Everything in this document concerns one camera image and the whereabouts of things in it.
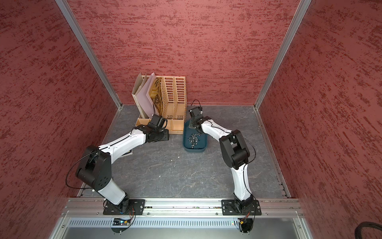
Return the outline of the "teal plastic storage tray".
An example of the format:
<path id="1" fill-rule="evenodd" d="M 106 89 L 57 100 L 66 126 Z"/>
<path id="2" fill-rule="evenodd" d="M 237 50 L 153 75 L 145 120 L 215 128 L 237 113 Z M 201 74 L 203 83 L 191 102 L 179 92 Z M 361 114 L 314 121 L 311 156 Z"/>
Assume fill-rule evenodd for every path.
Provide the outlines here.
<path id="1" fill-rule="evenodd" d="M 183 148 L 186 152 L 202 153 L 208 146 L 208 136 L 190 128 L 190 121 L 188 120 L 184 124 Z"/>

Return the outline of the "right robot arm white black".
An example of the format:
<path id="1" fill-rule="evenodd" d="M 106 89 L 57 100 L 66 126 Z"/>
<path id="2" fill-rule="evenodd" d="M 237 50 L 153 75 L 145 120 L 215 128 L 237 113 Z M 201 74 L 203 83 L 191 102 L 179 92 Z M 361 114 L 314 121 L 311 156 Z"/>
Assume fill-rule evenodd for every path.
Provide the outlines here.
<path id="1" fill-rule="evenodd" d="M 220 145 L 225 164 L 231 169 L 234 182 L 234 211 L 241 215 L 251 214 L 255 205 L 248 182 L 248 164 L 250 151 L 246 139 L 239 130 L 229 130 L 217 124 L 210 117 L 203 116 L 202 107 L 189 110 L 189 127 L 201 134 L 210 135 Z"/>

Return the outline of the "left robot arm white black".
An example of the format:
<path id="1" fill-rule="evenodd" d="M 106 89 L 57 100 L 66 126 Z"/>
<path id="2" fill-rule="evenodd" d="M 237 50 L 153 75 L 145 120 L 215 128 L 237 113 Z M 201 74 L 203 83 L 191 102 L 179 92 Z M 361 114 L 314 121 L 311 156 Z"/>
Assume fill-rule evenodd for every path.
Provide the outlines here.
<path id="1" fill-rule="evenodd" d="M 100 146 L 90 145 L 75 163 L 75 175 L 105 198 L 104 215 L 142 215 L 145 200 L 129 201 L 129 196 L 112 179 L 112 164 L 145 143 L 169 140 L 168 120 L 153 115 L 147 125 L 134 127 L 128 134 Z"/>

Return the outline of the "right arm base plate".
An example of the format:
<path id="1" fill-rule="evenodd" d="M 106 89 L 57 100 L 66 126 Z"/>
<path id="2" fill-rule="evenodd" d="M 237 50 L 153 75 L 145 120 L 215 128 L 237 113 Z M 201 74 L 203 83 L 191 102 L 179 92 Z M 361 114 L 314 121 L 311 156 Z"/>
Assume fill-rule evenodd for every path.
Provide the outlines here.
<path id="1" fill-rule="evenodd" d="M 262 211 L 258 200 L 249 199 L 243 202 L 238 200 L 222 200 L 222 214 L 224 216 L 261 216 Z"/>

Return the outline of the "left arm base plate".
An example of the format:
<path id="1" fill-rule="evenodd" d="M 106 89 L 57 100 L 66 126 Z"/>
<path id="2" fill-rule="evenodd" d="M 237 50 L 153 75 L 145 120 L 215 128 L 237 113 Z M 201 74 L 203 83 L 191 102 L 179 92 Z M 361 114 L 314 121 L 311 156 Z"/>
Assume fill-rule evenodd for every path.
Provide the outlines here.
<path id="1" fill-rule="evenodd" d="M 107 216 L 133 216 L 142 215 L 146 200 L 144 199 L 124 199 L 118 205 L 105 200 L 103 203 L 103 215 Z"/>

